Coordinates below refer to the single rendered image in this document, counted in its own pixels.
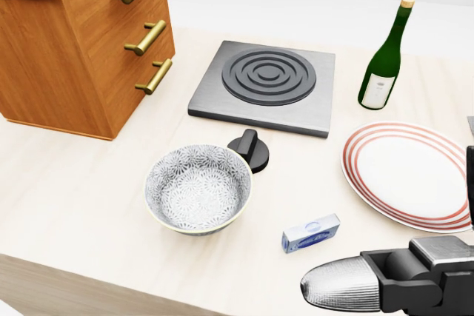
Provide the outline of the patterned grey white bowl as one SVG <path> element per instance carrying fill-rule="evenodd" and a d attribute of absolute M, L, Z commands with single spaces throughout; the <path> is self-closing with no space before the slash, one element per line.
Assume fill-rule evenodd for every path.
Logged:
<path fill-rule="evenodd" d="M 189 236 L 219 232 L 250 202 L 253 174 L 233 150 L 193 144 L 163 156 L 150 170 L 144 201 L 163 226 Z"/>

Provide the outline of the wooden cabinet with drawers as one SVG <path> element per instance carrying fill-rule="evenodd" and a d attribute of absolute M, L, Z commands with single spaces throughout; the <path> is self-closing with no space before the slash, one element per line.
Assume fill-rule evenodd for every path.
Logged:
<path fill-rule="evenodd" d="M 0 0 L 0 114 L 19 124 L 114 139 L 63 0 Z"/>

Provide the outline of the small blue white box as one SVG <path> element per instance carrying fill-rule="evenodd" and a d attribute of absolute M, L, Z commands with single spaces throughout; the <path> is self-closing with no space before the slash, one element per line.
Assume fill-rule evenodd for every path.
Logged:
<path fill-rule="evenodd" d="M 281 238 L 282 249 L 288 254 L 331 239 L 337 233 L 339 226 L 338 216 L 331 214 L 285 229 Z"/>

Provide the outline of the white plate with red rings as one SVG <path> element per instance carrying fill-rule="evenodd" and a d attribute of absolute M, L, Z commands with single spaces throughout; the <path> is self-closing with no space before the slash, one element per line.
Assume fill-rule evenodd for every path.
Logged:
<path fill-rule="evenodd" d="M 352 131 L 341 169 L 355 193 L 386 217 L 426 232 L 466 232 L 472 222 L 463 146 L 447 136 L 400 121 Z"/>

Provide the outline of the round black stove knob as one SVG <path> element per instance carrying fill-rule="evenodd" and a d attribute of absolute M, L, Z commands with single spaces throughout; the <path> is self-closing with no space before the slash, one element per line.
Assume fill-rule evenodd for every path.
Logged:
<path fill-rule="evenodd" d="M 253 129 L 246 129 L 241 137 L 232 140 L 227 147 L 248 163 L 253 174 L 261 172 L 269 163 L 270 151 Z"/>

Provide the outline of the green wine bottle with cork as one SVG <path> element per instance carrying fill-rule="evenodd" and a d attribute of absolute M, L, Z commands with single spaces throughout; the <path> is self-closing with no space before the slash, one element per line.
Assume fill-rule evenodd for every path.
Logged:
<path fill-rule="evenodd" d="M 401 67 L 401 39 L 415 0 L 401 0 L 390 33 L 370 60 L 358 103 L 369 110 L 381 110 L 387 104 Z"/>

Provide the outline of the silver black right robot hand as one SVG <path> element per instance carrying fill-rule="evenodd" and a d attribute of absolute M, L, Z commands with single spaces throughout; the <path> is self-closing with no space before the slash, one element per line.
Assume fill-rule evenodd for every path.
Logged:
<path fill-rule="evenodd" d="M 474 146 L 465 150 L 474 231 Z M 474 245 L 459 233 L 425 231 L 405 248 L 363 251 L 322 264 L 303 276 L 301 293 L 312 306 L 340 312 L 474 316 Z"/>

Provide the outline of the flat dark stove plate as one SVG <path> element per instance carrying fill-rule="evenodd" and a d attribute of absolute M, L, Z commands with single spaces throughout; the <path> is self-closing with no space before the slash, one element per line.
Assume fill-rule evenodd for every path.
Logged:
<path fill-rule="evenodd" d="M 327 138 L 336 56 L 223 41 L 196 88 L 191 116 Z"/>

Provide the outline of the wooden cabinet drawer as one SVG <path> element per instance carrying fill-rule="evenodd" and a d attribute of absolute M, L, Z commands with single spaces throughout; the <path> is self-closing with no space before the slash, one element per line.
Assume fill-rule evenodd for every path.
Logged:
<path fill-rule="evenodd" d="M 160 20 L 164 20 L 167 26 L 144 55 L 137 56 L 124 49 L 125 44 L 138 44 L 149 33 L 150 30 L 144 28 L 146 22 Z M 144 91 L 135 88 L 135 84 L 146 84 L 157 71 L 152 63 L 172 58 L 174 53 L 169 16 L 129 19 L 124 24 L 112 26 L 93 45 L 91 61 L 113 138 L 145 96 Z"/>
<path fill-rule="evenodd" d="M 63 0 L 79 37 L 88 47 L 117 41 L 137 43 L 145 23 L 170 23 L 167 0 Z"/>
<path fill-rule="evenodd" d="M 150 94 L 175 55 L 167 0 L 98 0 L 87 8 L 81 38 L 105 94 Z"/>

